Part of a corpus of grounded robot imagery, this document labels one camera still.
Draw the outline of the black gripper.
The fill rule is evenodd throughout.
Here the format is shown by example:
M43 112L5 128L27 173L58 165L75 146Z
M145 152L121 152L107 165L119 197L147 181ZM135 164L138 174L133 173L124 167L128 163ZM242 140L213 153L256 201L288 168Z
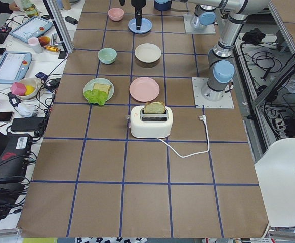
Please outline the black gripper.
M136 30L141 30L142 9L146 5L146 0L131 0L131 5L135 8Z

